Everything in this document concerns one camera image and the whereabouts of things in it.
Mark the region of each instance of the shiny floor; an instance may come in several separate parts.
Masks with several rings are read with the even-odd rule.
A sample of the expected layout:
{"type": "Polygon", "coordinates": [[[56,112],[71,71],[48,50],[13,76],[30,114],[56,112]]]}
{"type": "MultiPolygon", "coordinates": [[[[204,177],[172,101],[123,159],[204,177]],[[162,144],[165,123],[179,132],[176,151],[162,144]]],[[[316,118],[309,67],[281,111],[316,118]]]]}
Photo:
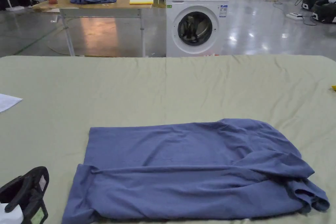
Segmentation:
{"type": "MultiPolygon", "coordinates": [[[[296,0],[230,0],[227,29],[222,35],[222,54],[306,54],[336,60],[336,26],[308,26],[285,13],[308,12],[296,0]]],[[[146,54],[163,57],[166,52],[165,9],[145,12],[146,54]]],[[[68,55],[65,31],[52,24],[52,15],[25,11],[0,11],[0,57],[6,55],[68,55]]],[[[309,18],[305,23],[313,25],[309,18]]],[[[130,18],[78,18],[69,20],[77,55],[137,57],[140,24],[130,18]]]]}

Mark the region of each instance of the items on washing machine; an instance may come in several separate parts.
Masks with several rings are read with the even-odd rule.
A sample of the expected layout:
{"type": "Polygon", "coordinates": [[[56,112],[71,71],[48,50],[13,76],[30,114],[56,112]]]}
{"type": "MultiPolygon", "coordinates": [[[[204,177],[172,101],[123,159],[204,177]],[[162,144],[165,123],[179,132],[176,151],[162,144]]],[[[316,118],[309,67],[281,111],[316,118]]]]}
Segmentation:
{"type": "Polygon", "coordinates": [[[48,218],[43,201],[48,183],[48,170],[40,166],[2,186],[0,223],[42,224],[48,218]]]}

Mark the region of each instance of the washing machine door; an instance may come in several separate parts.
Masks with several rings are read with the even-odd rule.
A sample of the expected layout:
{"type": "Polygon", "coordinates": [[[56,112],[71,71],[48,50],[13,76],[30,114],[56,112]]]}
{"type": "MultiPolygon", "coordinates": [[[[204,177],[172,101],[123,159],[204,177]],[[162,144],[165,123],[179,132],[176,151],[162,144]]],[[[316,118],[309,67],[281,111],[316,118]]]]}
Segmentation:
{"type": "Polygon", "coordinates": [[[207,6],[184,9],[174,20],[172,36],[177,47],[190,56],[219,53],[216,46],[219,20],[207,6]]]}

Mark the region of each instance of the washing machine drum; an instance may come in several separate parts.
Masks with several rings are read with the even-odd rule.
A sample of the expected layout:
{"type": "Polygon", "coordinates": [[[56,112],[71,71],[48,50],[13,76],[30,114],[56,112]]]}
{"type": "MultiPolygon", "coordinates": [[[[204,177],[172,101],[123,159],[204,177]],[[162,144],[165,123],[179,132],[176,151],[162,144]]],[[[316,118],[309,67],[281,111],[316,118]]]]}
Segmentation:
{"type": "Polygon", "coordinates": [[[199,11],[186,14],[178,24],[178,36],[187,45],[199,46],[207,42],[212,33],[208,15],[199,11]]]}
{"type": "Polygon", "coordinates": [[[311,9],[313,16],[320,22],[331,24],[336,18],[336,4],[329,3],[328,0],[317,1],[311,9]]]}

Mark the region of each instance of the yellow object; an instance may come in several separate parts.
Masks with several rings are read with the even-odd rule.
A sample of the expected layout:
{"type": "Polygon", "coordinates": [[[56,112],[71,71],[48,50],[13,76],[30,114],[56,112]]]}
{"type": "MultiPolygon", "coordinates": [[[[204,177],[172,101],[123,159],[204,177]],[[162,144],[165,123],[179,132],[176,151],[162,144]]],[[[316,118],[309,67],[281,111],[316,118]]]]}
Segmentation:
{"type": "Polygon", "coordinates": [[[154,0],[129,0],[129,4],[153,4],[154,0]]]}

